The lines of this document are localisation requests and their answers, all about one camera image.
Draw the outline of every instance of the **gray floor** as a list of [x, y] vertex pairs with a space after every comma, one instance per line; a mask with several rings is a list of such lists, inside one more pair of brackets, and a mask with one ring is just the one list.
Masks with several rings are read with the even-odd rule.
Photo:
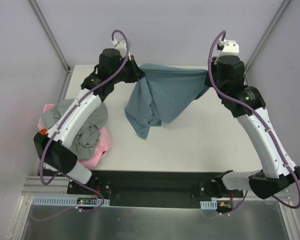
[[[44, 218], [64, 209], [32, 207]], [[288, 240], [279, 204], [246, 201], [231, 216], [199, 209], [103, 207], [71, 209], [48, 221], [27, 222], [25, 240]]]

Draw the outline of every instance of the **gray cloth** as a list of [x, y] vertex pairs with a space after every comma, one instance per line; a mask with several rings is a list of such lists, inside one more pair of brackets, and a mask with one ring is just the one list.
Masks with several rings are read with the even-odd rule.
[[205, 86], [206, 70], [149, 63], [140, 69], [145, 76], [136, 83], [124, 110], [142, 139], [147, 139], [151, 126], [171, 123], [209, 88]]
[[[58, 120], [65, 114], [74, 99], [66, 99], [54, 105], [41, 116], [41, 123], [45, 129], [52, 128]], [[99, 142], [99, 129], [102, 128], [108, 119], [108, 110], [104, 103], [97, 107], [86, 119], [82, 127], [73, 139], [70, 151], [78, 159], [88, 160], [95, 154], [96, 146]]]

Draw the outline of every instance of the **white wall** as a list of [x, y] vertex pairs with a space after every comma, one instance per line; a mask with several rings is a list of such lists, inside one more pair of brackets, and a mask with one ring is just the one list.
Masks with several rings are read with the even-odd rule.
[[38, 156], [33, 144], [45, 103], [58, 99], [65, 71], [26, 0], [0, 1], [0, 240]]
[[138, 64], [206, 66], [223, 29], [246, 61], [282, 0], [38, 0], [71, 66], [96, 64], [111, 32], [132, 41]]
[[[300, 165], [300, 0], [293, 0], [249, 71], [276, 132]], [[297, 210], [300, 221], [300, 209]]]

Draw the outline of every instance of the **pink cloth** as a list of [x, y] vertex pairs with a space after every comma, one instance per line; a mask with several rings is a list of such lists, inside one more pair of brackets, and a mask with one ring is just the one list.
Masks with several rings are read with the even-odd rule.
[[[43, 112], [47, 111], [48, 109], [52, 108], [53, 106], [54, 106], [54, 104], [46, 104], [43, 108]], [[44, 126], [42, 125], [42, 122], [41, 122], [41, 117], [38, 122], [38, 129], [39, 130], [44, 129]], [[100, 159], [105, 155], [105, 153], [108, 151], [108, 149], [112, 145], [112, 141], [110, 139], [110, 136], [109, 136], [105, 126], [103, 126], [102, 128], [99, 129], [99, 133], [100, 133], [99, 143], [95, 147], [93, 157], [88, 160], [78, 159], [78, 161], [87, 169], [94, 169], [97, 166]]]

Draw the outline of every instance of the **vertical metal post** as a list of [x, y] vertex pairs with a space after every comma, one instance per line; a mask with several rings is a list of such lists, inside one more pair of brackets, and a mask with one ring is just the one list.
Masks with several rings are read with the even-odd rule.
[[65, 59], [65, 56], [63, 55], [63, 53], [62, 53], [62, 51], [61, 51], [61, 49], [60, 49], [60, 47], [59, 47], [59, 45], [58, 45], [58, 43], [57, 43], [54, 35], [52, 34], [52, 32], [50, 30], [50, 27], [49, 27], [49, 25], [48, 25], [48, 23], [47, 23], [44, 15], [42, 14], [37, 1], [36, 0], [28, 0], [28, 1], [30, 3], [30, 6], [31, 6], [32, 10], [34, 11], [34, 14], [38, 18], [38, 20], [39, 20], [39, 22], [40, 22], [40, 24], [41, 24], [44, 32], [46, 33], [46, 35], [47, 35], [47, 37], [48, 37], [48, 39], [49, 39], [49, 41], [50, 41], [50, 43], [51, 43], [54, 51], [56, 52], [56, 54], [57, 54], [57, 56], [58, 56], [58, 58], [59, 58], [59, 60], [60, 60], [60, 62], [62, 64], [63, 68], [67, 72], [69, 72], [70, 66], [67, 63], [67, 61]]
[[275, 12], [275, 14], [274, 14], [273, 18], [271, 19], [268, 27], [264, 31], [264, 33], [263, 33], [262, 37], [260, 38], [260, 40], [259, 40], [258, 44], [256, 45], [256, 47], [254, 48], [250, 58], [246, 62], [246, 65], [245, 65], [245, 72], [246, 73], [251, 68], [251, 66], [254, 63], [256, 57], [258, 56], [258, 54], [260, 53], [261, 49], [263, 48], [265, 42], [267, 41], [270, 33], [273, 31], [273, 29], [277, 25], [278, 21], [281, 19], [283, 13], [286, 11], [289, 3], [291, 3], [291, 2], [292, 2], [292, 0], [283, 0], [281, 5], [279, 6], [277, 11]]

